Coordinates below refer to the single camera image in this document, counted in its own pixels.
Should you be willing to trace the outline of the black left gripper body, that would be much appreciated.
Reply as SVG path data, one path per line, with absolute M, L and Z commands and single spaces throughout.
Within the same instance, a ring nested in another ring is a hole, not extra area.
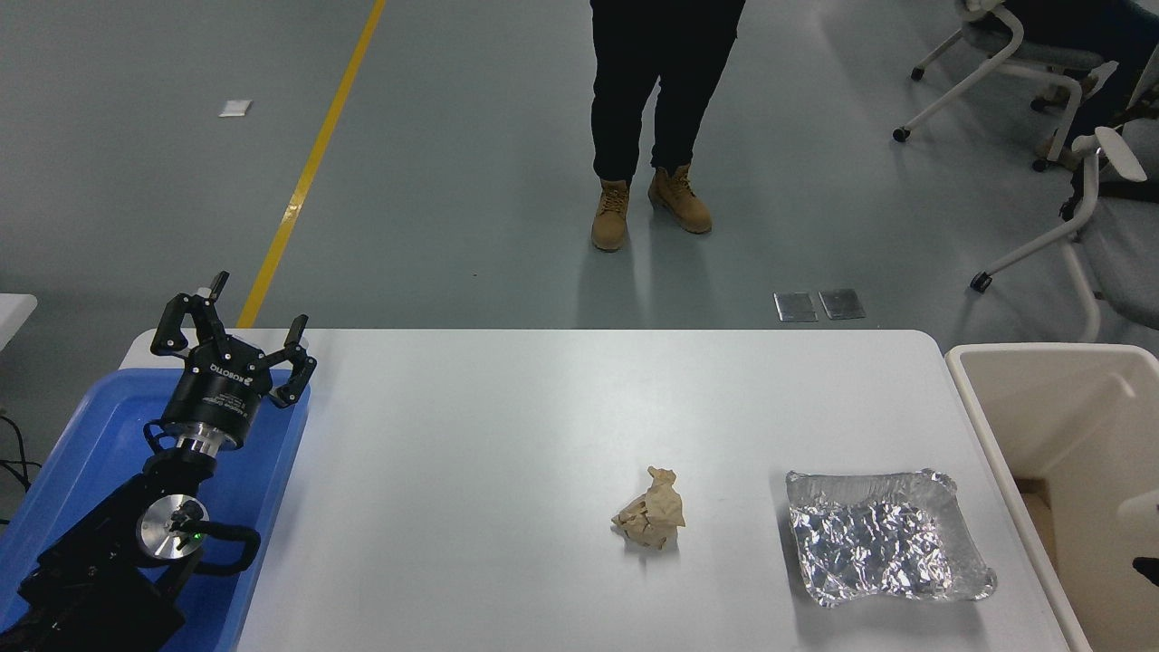
M 262 400 L 272 391 L 269 369 L 258 369 L 264 351 L 236 337 L 228 352 L 213 342 L 199 343 L 185 358 L 185 371 L 162 413 L 162 433 L 210 438 L 218 448 L 245 448 Z

